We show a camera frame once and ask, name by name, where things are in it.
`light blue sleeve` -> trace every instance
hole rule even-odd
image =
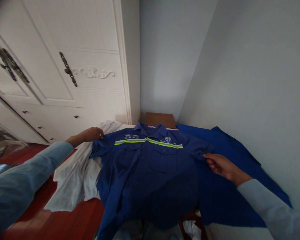
[[[0,174],[0,234],[24,213],[35,192],[72,151],[70,143],[56,142]]]
[[[249,180],[237,189],[263,219],[274,239],[300,239],[300,215],[258,180]]]

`shirt sleeve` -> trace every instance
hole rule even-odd
[[[123,130],[106,134],[103,136],[103,139],[94,141],[92,143],[90,158],[102,157],[103,155],[105,155],[114,146],[117,137],[122,134]]]
[[[35,192],[72,151],[70,143],[56,142],[0,174],[0,234],[24,213]]]
[[[300,239],[300,215],[258,180],[249,180],[237,189],[263,219],[274,239]]]
[[[184,132],[180,132],[180,135],[183,138],[183,148],[198,160],[206,160],[202,155],[213,151],[213,146],[202,139]]]

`red wooden floor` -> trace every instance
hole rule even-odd
[[[31,144],[4,154],[0,163],[19,165],[45,149],[46,145]],[[1,235],[1,239],[92,239],[100,226],[104,208],[99,199],[81,202],[72,212],[43,210],[57,183],[50,177],[35,194],[24,214]]]

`human arm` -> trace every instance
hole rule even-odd
[[[0,234],[23,214],[35,192],[75,147],[85,141],[101,139],[102,135],[99,128],[87,129],[0,174]]]
[[[300,215],[258,180],[252,179],[226,157],[204,154],[210,169],[232,181],[260,215],[274,239],[300,239]]]

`hand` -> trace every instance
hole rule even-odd
[[[72,136],[66,140],[66,142],[70,143],[73,148],[76,148],[81,143],[84,142],[92,142],[99,139],[103,139],[103,130],[97,127],[88,128],[78,135]]]
[[[225,156],[212,153],[207,153],[203,156],[207,159],[208,166],[215,174],[232,181],[237,187],[252,179],[252,177],[241,171]]]
[[[93,142],[99,139],[103,139],[103,130],[97,127],[88,128],[77,136],[83,139],[83,142]]]

